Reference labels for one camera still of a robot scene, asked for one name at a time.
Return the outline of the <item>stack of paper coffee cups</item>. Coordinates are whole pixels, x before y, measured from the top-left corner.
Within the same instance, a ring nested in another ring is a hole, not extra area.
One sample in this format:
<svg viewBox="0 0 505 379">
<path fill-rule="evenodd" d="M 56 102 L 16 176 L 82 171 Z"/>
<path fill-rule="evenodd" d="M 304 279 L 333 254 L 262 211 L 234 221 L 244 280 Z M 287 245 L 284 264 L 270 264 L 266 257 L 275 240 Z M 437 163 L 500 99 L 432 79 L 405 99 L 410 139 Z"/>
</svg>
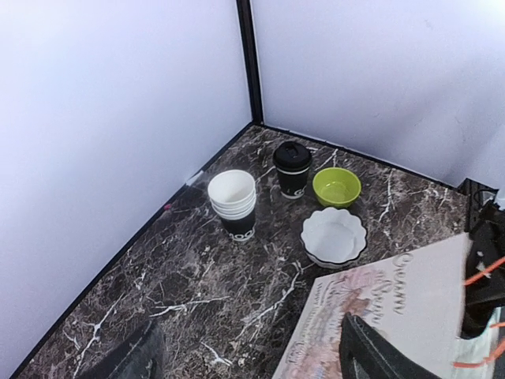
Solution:
<svg viewBox="0 0 505 379">
<path fill-rule="evenodd" d="M 254 235 L 256 180 L 250 173 L 234 169 L 217 174 L 208 183 L 208 196 L 232 240 L 245 242 Z"/>
</svg>

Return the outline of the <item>white paper gift bag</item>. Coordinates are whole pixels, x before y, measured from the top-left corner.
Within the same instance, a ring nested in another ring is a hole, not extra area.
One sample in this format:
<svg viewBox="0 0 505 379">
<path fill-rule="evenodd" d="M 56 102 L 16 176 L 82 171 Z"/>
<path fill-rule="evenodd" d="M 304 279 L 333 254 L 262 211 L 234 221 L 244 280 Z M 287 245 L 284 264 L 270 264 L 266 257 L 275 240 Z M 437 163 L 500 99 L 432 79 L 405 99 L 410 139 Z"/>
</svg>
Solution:
<svg viewBox="0 0 505 379">
<path fill-rule="evenodd" d="M 345 313 L 360 316 L 407 358 L 441 378 L 491 378 L 480 362 L 498 344 L 488 329 L 460 337 L 466 233 L 368 265 L 315 280 L 275 378 L 340 378 L 339 343 Z"/>
</svg>

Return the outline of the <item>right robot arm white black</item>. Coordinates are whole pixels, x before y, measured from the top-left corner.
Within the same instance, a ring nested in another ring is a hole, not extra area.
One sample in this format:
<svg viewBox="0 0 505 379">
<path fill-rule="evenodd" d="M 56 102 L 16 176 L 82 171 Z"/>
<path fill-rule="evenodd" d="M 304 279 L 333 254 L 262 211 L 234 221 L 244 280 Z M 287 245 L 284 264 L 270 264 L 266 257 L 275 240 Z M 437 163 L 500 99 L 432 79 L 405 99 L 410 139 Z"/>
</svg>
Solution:
<svg viewBox="0 0 505 379">
<path fill-rule="evenodd" d="M 504 306 L 504 210 L 488 201 L 469 229 L 461 337 L 480 336 L 495 309 Z"/>
</svg>

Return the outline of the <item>black paper coffee cup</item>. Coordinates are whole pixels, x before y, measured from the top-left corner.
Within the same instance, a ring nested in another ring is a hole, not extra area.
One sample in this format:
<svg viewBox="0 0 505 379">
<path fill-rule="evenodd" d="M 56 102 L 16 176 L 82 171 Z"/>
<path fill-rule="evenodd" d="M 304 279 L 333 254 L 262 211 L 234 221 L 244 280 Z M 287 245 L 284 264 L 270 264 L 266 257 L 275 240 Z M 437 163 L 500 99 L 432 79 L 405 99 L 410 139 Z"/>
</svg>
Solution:
<svg viewBox="0 0 505 379">
<path fill-rule="evenodd" d="M 285 141 L 273 153 L 281 194 L 296 200 L 305 194 L 312 153 L 296 141 Z"/>
</svg>

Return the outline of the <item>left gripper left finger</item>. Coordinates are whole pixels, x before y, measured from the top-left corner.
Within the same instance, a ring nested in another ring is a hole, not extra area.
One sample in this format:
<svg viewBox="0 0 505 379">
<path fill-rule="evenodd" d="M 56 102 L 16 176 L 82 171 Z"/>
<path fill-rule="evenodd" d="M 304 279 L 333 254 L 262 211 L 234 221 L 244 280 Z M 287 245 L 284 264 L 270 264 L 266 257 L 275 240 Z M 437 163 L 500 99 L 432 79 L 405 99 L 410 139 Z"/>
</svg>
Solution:
<svg viewBox="0 0 505 379">
<path fill-rule="evenodd" d="M 165 334 L 147 321 L 79 378 L 163 378 Z"/>
</svg>

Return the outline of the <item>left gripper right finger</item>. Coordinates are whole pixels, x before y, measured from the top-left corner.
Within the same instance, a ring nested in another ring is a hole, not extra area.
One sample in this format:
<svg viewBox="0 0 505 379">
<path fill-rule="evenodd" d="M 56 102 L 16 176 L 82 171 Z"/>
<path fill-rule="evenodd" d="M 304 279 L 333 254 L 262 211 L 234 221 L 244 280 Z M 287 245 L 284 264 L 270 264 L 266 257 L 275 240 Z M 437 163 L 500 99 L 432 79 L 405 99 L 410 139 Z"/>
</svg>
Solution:
<svg viewBox="0 0 505 379">
<path fill-rule="evenodd" d="M 381 379 L 437 379 L 408 359 L 361 317 L 346 313 L 339 343 L 342 377 Z"/>
</svg>

